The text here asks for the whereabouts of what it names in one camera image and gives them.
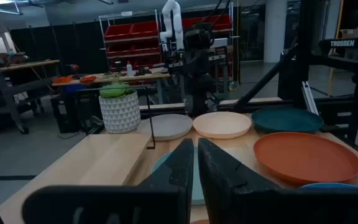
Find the wooden workbench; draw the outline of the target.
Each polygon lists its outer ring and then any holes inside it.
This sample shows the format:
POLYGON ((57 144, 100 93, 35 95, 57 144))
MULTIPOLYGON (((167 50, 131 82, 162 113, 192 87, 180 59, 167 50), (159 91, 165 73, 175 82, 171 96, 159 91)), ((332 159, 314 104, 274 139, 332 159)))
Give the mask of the wooden workbench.
POLYGON ((90 84, 94 84, 94 83, 112 83, 112 82, 116 82, 116 81, 120 81, 120 82, 140 82, 140 83, 144 83, 144 82, 152 82, 155 86, 155 88, 157 89, 157 96, 158 96, 158 103, 159 104, 164 104, 165 100, 163 98, 163 88, 162 85, 163 83, 168 85, 168 78, 171 78, 172 75, 170 75, 168 73, 168 69, 167 68, 151 68, 150 69, 151 73, 146 73, 145 75, 139 75, 139 76, 133 76, 133 77, 128 77, 127 76, 127 72, 109 72, 109 73, 96 73, 96 74, 89 74, 89 75, 94 75, 97 77, 97 79, 93 82, 93 83, 87 83, 87 84, 82 84, 80 83, 80 79, 82 77, 88 76, 87 74, 85 75, 80 75, 78 78, 75 78, 74 75, 70 75, 73 79, 70 83, 59 83, 59 84, 54 84, 52 82, 52 86, 67 86, 67 85, 90 85, 90 84))

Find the white round column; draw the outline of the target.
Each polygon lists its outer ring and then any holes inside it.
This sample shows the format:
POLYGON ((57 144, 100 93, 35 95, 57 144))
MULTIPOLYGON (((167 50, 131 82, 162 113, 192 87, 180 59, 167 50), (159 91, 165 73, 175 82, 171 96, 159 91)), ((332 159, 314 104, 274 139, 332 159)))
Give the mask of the white round column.
POLYGON ((287 0, 266 0, 264 62, 275 63, 280 60, 284 50, 287 0))

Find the grey plate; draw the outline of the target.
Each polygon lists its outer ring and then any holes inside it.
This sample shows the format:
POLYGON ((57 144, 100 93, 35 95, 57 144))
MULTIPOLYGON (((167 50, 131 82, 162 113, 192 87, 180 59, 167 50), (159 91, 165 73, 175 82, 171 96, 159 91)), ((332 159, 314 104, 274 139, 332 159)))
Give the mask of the grey plate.
POLYGON ((180 138, 190 132, 193 120, 182 114, 163 114, 142 120, 137 132, 141 134, 154 134, 156 141, 170 141, 180 138))

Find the silver aluminium bar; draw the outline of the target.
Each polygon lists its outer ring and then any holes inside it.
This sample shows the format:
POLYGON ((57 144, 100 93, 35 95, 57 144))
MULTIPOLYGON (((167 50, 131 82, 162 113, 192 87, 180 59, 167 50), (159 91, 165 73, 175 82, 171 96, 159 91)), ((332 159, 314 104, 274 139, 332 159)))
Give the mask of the silver aluminium bar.
POLYGON ((316 107, 316 103, 314 101, 313 94, 311 92, 309 83, 302 82, 301 84, 302 84, 302 92, 303 92, 303 97, 305 100, 305 105, 306 105, 308 111, 313 114, 319 115, 319 111, 316 107))

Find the potted succulent in white pot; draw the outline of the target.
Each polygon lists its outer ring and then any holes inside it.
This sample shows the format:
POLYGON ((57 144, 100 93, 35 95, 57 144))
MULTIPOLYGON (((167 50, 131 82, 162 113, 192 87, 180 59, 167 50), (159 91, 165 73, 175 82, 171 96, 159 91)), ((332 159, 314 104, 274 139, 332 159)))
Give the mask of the potted succulent in white pot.
POLYGON ((105 130, 111 134, 128 133, 140 123, 137 91, 111 75, 111 83, 99 90, 99 105, 105 130))

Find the cardboard box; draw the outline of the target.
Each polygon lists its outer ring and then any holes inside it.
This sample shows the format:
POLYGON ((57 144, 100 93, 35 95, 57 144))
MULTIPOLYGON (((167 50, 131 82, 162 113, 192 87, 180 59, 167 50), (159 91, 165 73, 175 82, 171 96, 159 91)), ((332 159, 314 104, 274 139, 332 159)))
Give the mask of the cardboard box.
POLYGON ((340 39, 356 39, 358 38, 358 27, 355 29, 341 29, 340 39))

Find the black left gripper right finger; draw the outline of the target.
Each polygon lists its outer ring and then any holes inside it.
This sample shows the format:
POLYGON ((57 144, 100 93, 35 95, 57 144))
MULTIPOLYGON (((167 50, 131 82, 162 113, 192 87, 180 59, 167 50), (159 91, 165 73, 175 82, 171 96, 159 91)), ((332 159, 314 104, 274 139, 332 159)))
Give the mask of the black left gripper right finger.
POLYGON ((198 167, 210 224, 358 224, 358 188, 284 189, 206 138, 198 167))

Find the grey workbench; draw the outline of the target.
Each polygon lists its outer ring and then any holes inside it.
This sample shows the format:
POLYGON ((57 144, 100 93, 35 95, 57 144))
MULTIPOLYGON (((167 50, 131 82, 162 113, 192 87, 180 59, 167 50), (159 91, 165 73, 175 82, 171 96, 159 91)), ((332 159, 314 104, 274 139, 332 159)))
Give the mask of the grey workbench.
POLYGON ((22 93, 28 90, 34 90, 37 88, 42 88, 46 86, 50 86, 53 82, 53 77, 47 77, 40 80, 24 83, 17 86, 9 86, 6 81, 6 72, 12 72, 15 70, 25 69, 25 68, 34 68, 41 67, 45 65, 53 65, 56 64, 56 74, 59 75, 59 60, 46 60, 41 62, 28 62, 22 63, 18 65, 10 65, 8 67, 0 67, 0 91, 6 102, 6 106, 0 107, 0 114, 10 114, 12 120, 15 122, 17 128, 22 134, 28 134, 29 129, 27 126, 21 121, 20 112, 18 107, 24 103, 30 103, 32 101, 36 101, 36 98, 31 98, 27 101, 23 101, 22 103, 16 103, 14 100, 14 95, 18 93, 22 93))

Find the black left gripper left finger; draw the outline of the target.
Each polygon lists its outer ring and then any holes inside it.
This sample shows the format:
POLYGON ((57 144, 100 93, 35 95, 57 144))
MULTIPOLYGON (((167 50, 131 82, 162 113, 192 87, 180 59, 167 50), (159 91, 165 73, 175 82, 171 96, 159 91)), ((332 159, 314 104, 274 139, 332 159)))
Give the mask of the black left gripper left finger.
POLYGON ((189 224, 194 145, 184 139, 136 186, 56 185, 30 194, 25 224, 189 224))

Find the dark teal plate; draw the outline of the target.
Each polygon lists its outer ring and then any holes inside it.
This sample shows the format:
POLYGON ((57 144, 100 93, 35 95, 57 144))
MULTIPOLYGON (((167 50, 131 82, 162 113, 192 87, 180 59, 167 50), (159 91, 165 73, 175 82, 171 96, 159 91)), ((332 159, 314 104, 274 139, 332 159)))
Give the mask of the dark teal plate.
POLYGON ((264 108, 251 117, 255 128, 266 133, 315 133, 324 125, 320 116, 298 108, 264 108))

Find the black metal rig frame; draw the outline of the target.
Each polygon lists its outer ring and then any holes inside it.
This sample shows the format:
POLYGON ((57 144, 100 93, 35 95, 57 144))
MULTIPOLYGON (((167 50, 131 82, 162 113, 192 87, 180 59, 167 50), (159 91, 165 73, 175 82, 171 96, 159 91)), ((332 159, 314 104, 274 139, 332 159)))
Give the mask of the black metal rig frame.
POLYGON ((292 47, 255 86, 236 103, 227 107, 228 111, 237 113, 254 112, 264 108, 294 107, 307 109, 302 92, 302 82, 308 81, 310 66, 325 65, 331 68, 347 70, 355 74, 354 94, 351 96, 335 96, 314 99, 319 115, 325 121, 323 132, 335 135, 358 152, 356 135, 358 131, 358 61, 329 56, 315 55, 312 47, 312 26, 314 24, 313 0, 301 0, 300 21, 298 27, 298 43, 292 47), (271 103, 253 103, 251 99, 282 69, 290 64, 295 66, 295 74, 290 78, 290 100, 273 101, 271 103))

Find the cream plate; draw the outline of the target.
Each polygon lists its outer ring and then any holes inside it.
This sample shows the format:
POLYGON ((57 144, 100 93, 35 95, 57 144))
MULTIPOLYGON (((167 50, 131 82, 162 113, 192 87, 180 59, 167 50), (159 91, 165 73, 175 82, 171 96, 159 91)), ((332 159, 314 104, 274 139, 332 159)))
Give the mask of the cream plate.
POLYGON ((251 124, 248 116, 227 111, 206 113, 193 120, 193 127, 198 134, 214 139, 242 136, 248 132, 251 124))

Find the yellow vertical pole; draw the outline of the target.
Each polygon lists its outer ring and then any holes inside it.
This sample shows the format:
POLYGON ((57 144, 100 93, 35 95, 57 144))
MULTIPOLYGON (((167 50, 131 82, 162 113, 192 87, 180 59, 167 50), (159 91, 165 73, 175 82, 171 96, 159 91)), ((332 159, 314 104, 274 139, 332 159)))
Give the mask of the yellow vertical pole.
MULTIPOLYGON (((335 39, 338 39, 339 38, 340 26, 341 26, 341 17, 342 17, 344 0, 333 0, 333 1, 338 1, 339 2, 338 10, 337 10, 337 22, 336 22, 336 28, 335 28, 335 36, 334 36, 335 39)), ((328 96, 329 97, 332 97, 333 78, 334 78, 334 69, 330 68, 329 81, 328 81, 328 96)))

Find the orange plate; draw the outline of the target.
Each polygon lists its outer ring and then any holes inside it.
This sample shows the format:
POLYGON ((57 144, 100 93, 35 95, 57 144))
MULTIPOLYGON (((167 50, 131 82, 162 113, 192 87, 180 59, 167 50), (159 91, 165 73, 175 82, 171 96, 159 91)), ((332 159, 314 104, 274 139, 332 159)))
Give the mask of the orange plate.
POLYGON ((294 184, 348 182, 358 176, 358 157, 345 146, 306 133, 272 133, 254 144, 259 163, 294 184))

